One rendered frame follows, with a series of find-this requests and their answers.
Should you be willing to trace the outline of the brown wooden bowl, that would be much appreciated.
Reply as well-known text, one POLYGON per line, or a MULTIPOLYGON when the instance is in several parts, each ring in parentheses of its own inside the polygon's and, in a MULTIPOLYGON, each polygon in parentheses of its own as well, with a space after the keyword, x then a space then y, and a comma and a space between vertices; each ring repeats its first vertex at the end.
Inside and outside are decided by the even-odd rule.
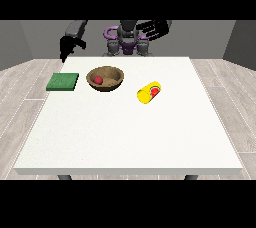
POLYGON ((124 80, 124 72, 113 66, 101 66, 94 68, 86 75, 88 84, 100 92, 110 92, 117 89, 124 80), (102 78, 101 84, 96 84, 94 79, 99 76, 102 78))

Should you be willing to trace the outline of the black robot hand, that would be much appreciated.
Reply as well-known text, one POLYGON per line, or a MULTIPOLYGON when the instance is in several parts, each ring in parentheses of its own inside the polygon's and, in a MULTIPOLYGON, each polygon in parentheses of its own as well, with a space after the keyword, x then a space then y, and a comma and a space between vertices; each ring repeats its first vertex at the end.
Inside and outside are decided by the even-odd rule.
POLYGON ((138 24, 137 30, 141 30, 149 41, 161 38, 169 33, 169 22, 167 20, 150 20, 138 24))
POLYGON ((70 54, 74 53, 74 48, 76 46, 82 49, 86 48, 86 42, 79 38, 74 38, 71 36, 63 36, 60 39, 60 59, 65 62, 70 54))

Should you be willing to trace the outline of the yellow cup with melon print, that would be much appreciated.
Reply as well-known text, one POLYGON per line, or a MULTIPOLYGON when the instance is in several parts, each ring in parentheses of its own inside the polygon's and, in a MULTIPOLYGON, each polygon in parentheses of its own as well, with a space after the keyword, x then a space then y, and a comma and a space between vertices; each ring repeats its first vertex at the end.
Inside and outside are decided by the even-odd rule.
POLYGON ((148 104, 160 91, 162 87, 159 82, 153 81, 137 92, 138 100, 143 104, 148 104))

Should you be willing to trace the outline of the green square pad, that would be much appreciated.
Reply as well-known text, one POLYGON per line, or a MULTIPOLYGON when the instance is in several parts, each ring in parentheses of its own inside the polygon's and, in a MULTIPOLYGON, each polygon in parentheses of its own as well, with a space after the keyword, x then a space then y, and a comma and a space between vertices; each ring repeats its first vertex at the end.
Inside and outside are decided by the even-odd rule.
POLYGON ((78 73, 54 73, 46 86, 46 90, 73 91, 78 78, 78 73))

